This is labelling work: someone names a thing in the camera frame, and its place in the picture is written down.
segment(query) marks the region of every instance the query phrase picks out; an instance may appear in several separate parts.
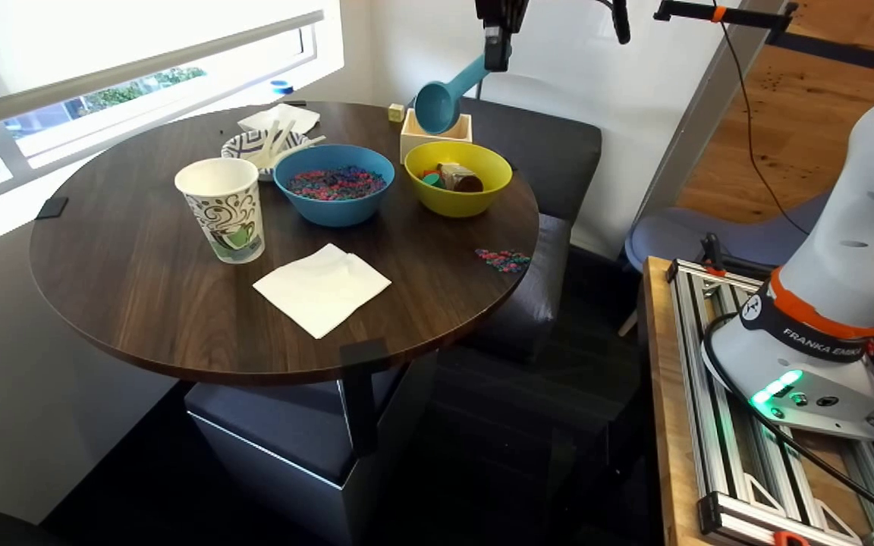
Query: blue bowl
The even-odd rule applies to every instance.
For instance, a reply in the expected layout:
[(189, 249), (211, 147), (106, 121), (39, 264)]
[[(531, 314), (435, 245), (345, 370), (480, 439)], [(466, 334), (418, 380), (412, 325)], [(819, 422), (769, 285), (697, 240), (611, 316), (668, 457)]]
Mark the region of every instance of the blue bowl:
[[(364, 170), (364, 173), (377, 173), (382, 186), (374, 196), (363, 196), (363, 197), (321, 197), (318, 202), (318, 197), (292, 192), (292, 179), (307, 170), (327, 170), (327, 173)], [(309, 148), (290, 151), (277, 163), (273, 181), (290, 197), (296, 212), (303, 216), (307, 221), (321, 224), (321, 229), (353, 229), (377, 216), (377, 211), (382, 207), (387, 196), (396, 186), (396, 163), (387, 155), (364, 148), (364, 147), (309, 147)]]

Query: table leg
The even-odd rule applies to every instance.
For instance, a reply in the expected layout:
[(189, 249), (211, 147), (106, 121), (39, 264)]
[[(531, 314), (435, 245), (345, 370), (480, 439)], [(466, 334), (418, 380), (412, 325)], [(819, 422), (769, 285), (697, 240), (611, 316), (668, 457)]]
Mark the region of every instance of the table leg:
[(344, 422), (354, 457), (374, 456), (379, 443), (370, 377), (370, 370), (344, 370), (344, 377), (336, 380)]

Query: table top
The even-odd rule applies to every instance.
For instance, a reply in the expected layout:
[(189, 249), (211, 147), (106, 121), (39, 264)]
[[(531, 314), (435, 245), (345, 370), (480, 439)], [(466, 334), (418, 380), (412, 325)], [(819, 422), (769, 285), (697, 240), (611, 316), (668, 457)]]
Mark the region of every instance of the table top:
[[(688, 404), (684, 387), (684, 357), (674, 316), (674, 294), (668, 284), (672, 261), (650, 257), (645, 276), (645, 314), (650, 327), (650, 383), (652, 383), (652, 422), (657, 422), (657, 460), (661, 493), (664, 544), (710, 544), (701, 537), (697, 511), (697, 467), (696, 467), (696, 430), (688, 424)], [(802, 433), (794, 443), (843, 471), (842, 439)], [(811, 489), (836, 507), (856, 533), (868, 537), (865, 507), (839, 479), (804, 460)]]
[[(174, 173), (219, 155), (238, 118), (211, 113), (155, 129), (87, 161), (57, 188), (57, 220), (39, 220), (30, 266), (43, 299), (82, 337), (139, 366), (211, 383), (309, 383), (344, 366), (382, 370), (432, 352), (516, 285), (477, 249), (535, 252), (539, 203), (526, 179), (480, 220), (439, 220), (415, 203), (399, 163), (401, 130), (382, 108), (307, 105), (327, 142), (370, 147), (399, 167), (393, 196), (368, 224), (331, 231), (307, 224), (262, 181), (268, 249), (255, 264), (219, 264)], [(314, 341), (251, 285), (325, 243), (363, 254), (393, 285), (327, 337)]]

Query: white robot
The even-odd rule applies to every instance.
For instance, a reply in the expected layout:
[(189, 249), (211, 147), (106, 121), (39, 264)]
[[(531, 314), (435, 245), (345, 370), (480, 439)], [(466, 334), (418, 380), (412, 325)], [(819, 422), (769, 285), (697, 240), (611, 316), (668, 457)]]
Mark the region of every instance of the white robot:
[(737, 320), (704, 337), (704, 365), (769, 420), (874, 439), (874, 109), (802, 249)]

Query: round wooden table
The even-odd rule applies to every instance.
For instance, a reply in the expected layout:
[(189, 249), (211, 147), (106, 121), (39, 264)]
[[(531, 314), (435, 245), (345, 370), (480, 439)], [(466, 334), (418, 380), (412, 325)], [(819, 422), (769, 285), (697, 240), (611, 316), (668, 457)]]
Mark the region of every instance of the round wooden table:
[[(399, 124), (379, 108), (307, 105), (327, 142), (358, 142), (396, 163)], [(155, 129), (87, 161), (57, 188), (57, 220), (30, 240), (35, 281), (56, 314), (101, 348), (196, 383), (314, 383), (374, 373), (432, 352), (488, 316), (522, 281), (477, 249), (535, 252), (539, 203), (522, 179), (480, 220), (439, 220), (415, 203), (399, 163), (396, 192), (363, 229), (307, 224), (262, 186), (268, 249), (255, 264), (219, 264), (174, 173), (219, 155), (238, 118), (211, 113)], [(314, 341), (251, 284), (325, 243), (363, 254), (393, 285), (336, 330)]]

